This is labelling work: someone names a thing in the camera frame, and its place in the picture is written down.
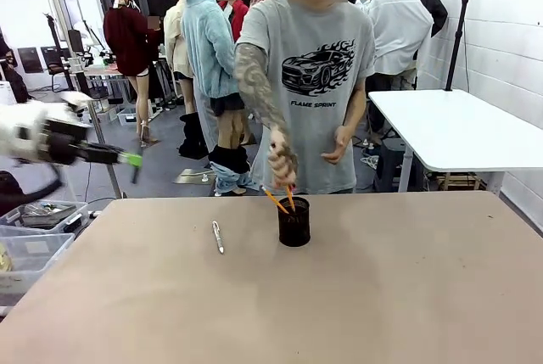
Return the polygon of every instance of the maroon jacket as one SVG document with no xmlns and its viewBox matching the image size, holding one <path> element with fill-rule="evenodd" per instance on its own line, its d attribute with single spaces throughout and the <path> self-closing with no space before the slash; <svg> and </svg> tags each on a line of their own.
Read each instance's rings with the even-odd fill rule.
<svg viewBox="0 0 543 364">
<path fill-rule="evenodd" d="M 219 6 L 222 10 L 227 6 L 228 1 L 220 1 Z M 245 15 L 249 12 L 249 8 L 242 0 L 236 0 L 232 4 L 232 15 L 228 20 L 230 25 L 232 25 L 232 35 L 234 36 L 234 41 L 237 42 L 241 36 L 241 28 L 244 27 Z"/>
<path fill-rule="evenodd" d="M 124 76 L 137 76 L 149 67 L 158 54 L 157 34 L 148 29 L 147 19 L 135 9 L 123 6 L 105 14 L 105 40 Z"/>
</svg>

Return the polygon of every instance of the yellow pencil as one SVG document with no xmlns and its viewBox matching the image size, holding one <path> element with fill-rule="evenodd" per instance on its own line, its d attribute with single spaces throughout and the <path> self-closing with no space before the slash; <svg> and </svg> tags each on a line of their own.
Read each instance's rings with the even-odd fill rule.
<svg viewBox="0 0 543 364">
<path fill-rule="evenodd" d="M 290 186 L 287 186 L 287 195 L 290 206 L 292 207 L 292 211 L 296 212 L 296 207 L 294 207 L 294 200 L 292 199 L 292 190 L 290 189 Z"/>
<path fill-rule="evenodd" d="M 266 196 L 268 196 L 268 197 L 271 199 L 271 201 L 273 201 L 273 202 L 276 204 L 276 206 L 279 207 L 279 208 L 281 209 L 281 211 L 282 211 L 283 213 L 288 214 L 287 209 L 285 209 L 285 208 L 283 207 L 283 205 L 282 205 L 281 203 L 279 203 L 275 197 L 273 197 L 273 194 L 271 194 L 271 193 L 270 193 L 268 190 L 266 190 L 266 188 L 264 188 L 264 187 L 262 187 L 262 190 L 264 190 L 264 193 L 266 193 Z"/>
</svg>

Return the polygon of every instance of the hand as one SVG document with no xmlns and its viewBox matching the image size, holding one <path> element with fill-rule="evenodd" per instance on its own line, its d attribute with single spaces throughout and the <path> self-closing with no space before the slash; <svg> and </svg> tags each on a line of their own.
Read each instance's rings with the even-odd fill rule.
<svg viewBox="0 0 543 364">
<path fill-rule="evenodd" d="M 343 159 L 345 150 L 347 150 L 347 146 L 353 138 L 353 135 L 355 135 L 355 133 L 350 128 L 347 126 L 340 126 L 336 130 L 336 150 L 331 154 L 321 154 L 322 158 L 332 165 L 337 165 Z"/>
<path fill-rule="evenodd" d="M 296 159 L 296 155 L 292 153 L 287 138 L 277 127 L 271 129 L 268 163 L 273 172 L 276 188 L 294 185 L 296 182 L 296 171 L 298 170 L 298 160 Z"/>
</svg>

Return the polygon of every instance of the silver pen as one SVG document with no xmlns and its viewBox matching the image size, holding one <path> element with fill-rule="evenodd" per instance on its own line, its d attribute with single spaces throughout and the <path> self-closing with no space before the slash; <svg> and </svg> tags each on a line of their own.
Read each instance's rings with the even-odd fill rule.
<svg viewBox="0 0 543 364">
<path fill-rule="evenodd" d="M 221 229 L 219 228 L 219 224 L 217 224 L 217 221 L 213 221 L 213 233 L 215 234 L 215 239 L 217 241 L 217 247 L 219 248 L 219 252 L 221 254 L 224 254 L 224 246 L 222 245 L 221 238 Z"/>
</svg>

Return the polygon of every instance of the gray t-shirt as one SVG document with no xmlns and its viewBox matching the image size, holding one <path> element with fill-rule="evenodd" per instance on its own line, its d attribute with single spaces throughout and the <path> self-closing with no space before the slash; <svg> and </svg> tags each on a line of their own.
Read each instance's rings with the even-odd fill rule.
<svg viewBox="0 0 543 364">
<path fill-rule="evenodd" d="M 297 190 L 324 194 L 354 188 L 352 143 L 337 165 L 321 154 L 335 150 L 334 135 L 344 123 L 356 83 L 374 73 L 369 17 L 350 3 L 336 3 L 318 13 L 288 0 L 265 0 L 245 16 L 240 43 L 266 53 L 271 89 L 298 155 Z M 269 140 L 270 132 L 264 128 L 253 179 L 272 189 Z"/>
</svg>

